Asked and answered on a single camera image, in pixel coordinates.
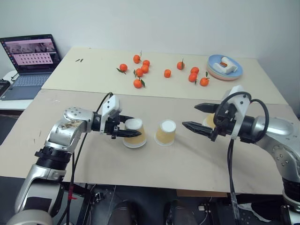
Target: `laptop screen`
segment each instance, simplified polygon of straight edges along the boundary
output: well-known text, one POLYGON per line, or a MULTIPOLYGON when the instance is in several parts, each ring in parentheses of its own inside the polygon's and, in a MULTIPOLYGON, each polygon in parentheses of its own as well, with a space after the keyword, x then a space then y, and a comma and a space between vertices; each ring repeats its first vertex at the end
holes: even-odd
POLYGON ((51 72, 60 62, 52 35, 0 38, 19 73, 51 72))

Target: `table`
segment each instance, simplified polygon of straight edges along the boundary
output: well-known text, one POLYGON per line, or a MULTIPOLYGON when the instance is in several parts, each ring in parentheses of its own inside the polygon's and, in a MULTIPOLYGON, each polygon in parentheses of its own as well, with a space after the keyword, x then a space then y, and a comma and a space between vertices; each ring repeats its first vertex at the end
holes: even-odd
MULTIPOLYGON (((8 72, 3 79, 9 81, 11 84, 14 82, 11 81, 11 77, 17 73, 16 70, 8 72)), ((11 101, 2 101, 0 100, 0 110, 25 110, 29 104, 33 101, 33 99, 26 99, 26 100, 11 100, 11 101)))
MULTIPOLYGON (((41 90, 0 146, 0 175, 26 177, 31 164, 37 160, 35 151, 43 147, 64 109, 80 106, 95 110, 104 95, 41 90)), ((118 96, 123 105, 122 114, 143 120, 147 143, 132 150, 123 145, 122 138, 112 140, 107 135, 90 133, 78 161, 75 182, 229 192, 226 162, 229 137, 219 136, 216 142, 211 142, 181 125, 182 121, 202 122, 207 114, 193 107, 206 101, 118 96), (161 147, 154 141, 158 123, 164 119, 172 119, 177 125, 176 139, 170 147, 161 147)), ((268 108, 270 116, 298 122, 288 105, 268 104, 268 108)), ((251 104, 248 114, 257 116, 262 110, 259 105, 251 104)), ((71 164, 65 180, 70 180, 70 175, 71 164)), ((237 193, 281 194, 283 189, 273 158, 259 147, 239 141, 234 147, 233 179, 237 193)))
POLYGON ((133 62, 135 54, 138 52, 73 47, 42 88, 219 101, 227 90, 241 84, 253 98, 269 104, 287 104, 256 59, 236 59, 244 70, 238 80, 225 82, 210 77, 209 85, 202 87, 189 82, 188 76, 194 66, 200 69, 199 78, 205 76, 207 56, 143 52, 142 59, 150 60, 150 67, 142 77, 146 88, 136 89, 133 70, 142 64, 133 62), (182 58, 186 68, 180 71, 176 64, 182 58), (128 66, 126 75, 116 69, 121 63, 128 66), (171 78, 164 77, 167 68, 172 71, 171 78))

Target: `stacked plates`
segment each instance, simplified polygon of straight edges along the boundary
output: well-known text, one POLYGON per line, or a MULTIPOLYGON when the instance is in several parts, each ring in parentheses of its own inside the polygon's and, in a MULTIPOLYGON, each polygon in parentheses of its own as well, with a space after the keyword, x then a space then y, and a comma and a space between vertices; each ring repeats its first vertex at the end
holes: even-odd
POLYGON ((228 56, 226 56, 226 57, 238 67, 238 69, 235 72, 231 72, 229 74, 224 74, 224 73, 220 73, 220 72, 216 71, 213 68, 214 63, 215 62, 220 63, 222 57, 225 57, 225 56, 224 55, 211 55, 207 62, 207 71, 210 73, 210 75, 212 75, 215 78, 220 79, 220 80, 232 81, 232 80, 238 79, 242 75, 243 69, 237 61, 233 60, 232 58, 230 58, 228 56))

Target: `laptop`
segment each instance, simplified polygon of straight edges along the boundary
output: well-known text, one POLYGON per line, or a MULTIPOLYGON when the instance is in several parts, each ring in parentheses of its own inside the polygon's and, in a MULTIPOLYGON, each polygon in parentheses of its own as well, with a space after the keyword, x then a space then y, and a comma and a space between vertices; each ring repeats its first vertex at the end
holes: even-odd
POLYGON ((51 34, 0 38, 19 76, 1 100, 33 99, 61 59, 51 34))

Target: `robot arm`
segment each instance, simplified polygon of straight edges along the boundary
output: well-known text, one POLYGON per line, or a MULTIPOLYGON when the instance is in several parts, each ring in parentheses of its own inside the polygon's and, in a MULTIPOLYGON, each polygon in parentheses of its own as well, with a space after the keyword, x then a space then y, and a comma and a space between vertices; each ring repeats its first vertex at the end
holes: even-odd
POLYGON ((64 192, 60 182, 82 133, 98 131, 111 135, 112 139, 141 134, 135 130, 120 130, 118 125, 132 118, 119 115, 121 111, 115 95, 103 104, 101 114, 78 107, 66 109, 62 119, 51 129, 44 148, 35 153, 38 160, 32 165, 17 196, 15 212, 43 210, 55 216, 64 192))
MULTIPOLYGON (((241 86, 234 87, 229 96, 243 91, 241 86)), ((207 136, 215 141, 218 135, 240 137, 245 143, 254 143, 266 150, 274 158, 284 183, 283 197, 291 206, 287 213, 291 221, 300 222, 300 139, 299 125, 284 119, 270 118, 267 132, 259 140, 265 126, 265 117, 246 116, 249 100, 246 95, 237 95, 221 104, 203 103, 195 108, 205 113, 216 113, 214 129, 196 122, 183 122, 189 130, 207 136)))

